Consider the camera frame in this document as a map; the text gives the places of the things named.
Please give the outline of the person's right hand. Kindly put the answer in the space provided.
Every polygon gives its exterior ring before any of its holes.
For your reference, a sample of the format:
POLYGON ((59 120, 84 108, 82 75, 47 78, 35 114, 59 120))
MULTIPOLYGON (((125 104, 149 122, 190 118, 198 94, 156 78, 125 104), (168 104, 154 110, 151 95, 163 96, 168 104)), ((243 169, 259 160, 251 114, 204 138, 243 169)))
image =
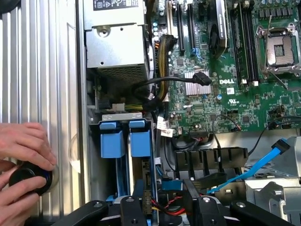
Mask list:
POLYGON ((43 177, 23 180, 6 187, 9 178, 17 166, 10 162, 0 161, 0 224, 2 226, 23 226, 31 216, 32 208, 40 197, 33 190, 46 184, 43 177))

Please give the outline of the person's left hand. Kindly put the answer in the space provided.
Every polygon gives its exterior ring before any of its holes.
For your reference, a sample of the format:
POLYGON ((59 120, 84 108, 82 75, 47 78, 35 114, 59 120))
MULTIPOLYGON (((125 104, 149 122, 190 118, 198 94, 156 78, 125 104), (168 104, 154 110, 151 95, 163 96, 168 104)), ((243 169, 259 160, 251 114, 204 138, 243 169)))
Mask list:
POLYGON ((51 171, 55 168, 46 130, 36 122, 0 124, 0 159, 28 161, 51 171))

